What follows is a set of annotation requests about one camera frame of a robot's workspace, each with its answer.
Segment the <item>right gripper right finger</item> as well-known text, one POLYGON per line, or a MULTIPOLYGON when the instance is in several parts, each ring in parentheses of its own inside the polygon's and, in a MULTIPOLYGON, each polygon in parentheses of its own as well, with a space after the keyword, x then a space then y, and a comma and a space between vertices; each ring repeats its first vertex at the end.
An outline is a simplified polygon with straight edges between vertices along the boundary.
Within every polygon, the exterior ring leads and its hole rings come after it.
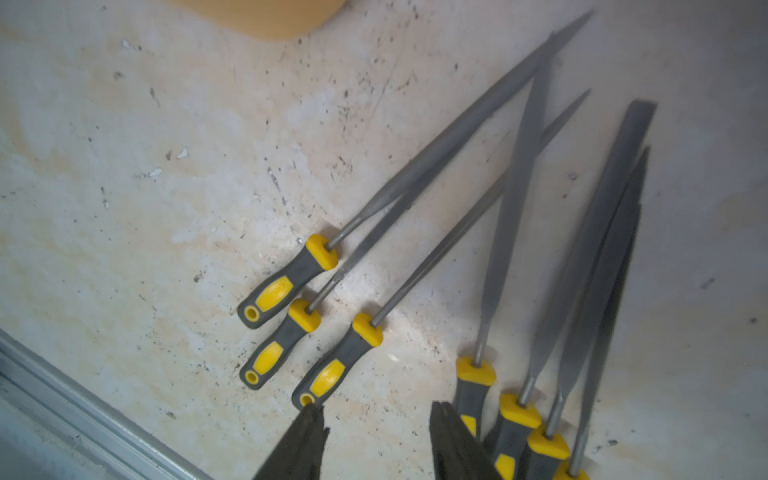
POLYGON ((436 479, 502 479, 450 403, 432 402, 429 432, 436 479))

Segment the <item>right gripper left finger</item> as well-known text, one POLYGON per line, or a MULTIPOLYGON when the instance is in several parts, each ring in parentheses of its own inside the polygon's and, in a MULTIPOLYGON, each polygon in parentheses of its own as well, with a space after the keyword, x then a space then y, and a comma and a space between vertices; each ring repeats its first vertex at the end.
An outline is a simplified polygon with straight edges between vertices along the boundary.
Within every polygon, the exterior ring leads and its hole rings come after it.
POLYGON ((304 406, 253 480, 319 479, 329 433, 323 407, 317 404, 304 406))

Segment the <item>yellow storage box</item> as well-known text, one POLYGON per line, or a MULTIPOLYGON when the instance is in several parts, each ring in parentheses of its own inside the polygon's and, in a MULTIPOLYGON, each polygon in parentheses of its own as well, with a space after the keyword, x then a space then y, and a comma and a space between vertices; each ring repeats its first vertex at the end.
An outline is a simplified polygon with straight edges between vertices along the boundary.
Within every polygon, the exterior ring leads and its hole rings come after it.
POLYGON ((326 24, 345 0, 171 1, 218 26, 259 40, 292 40, 326 24))

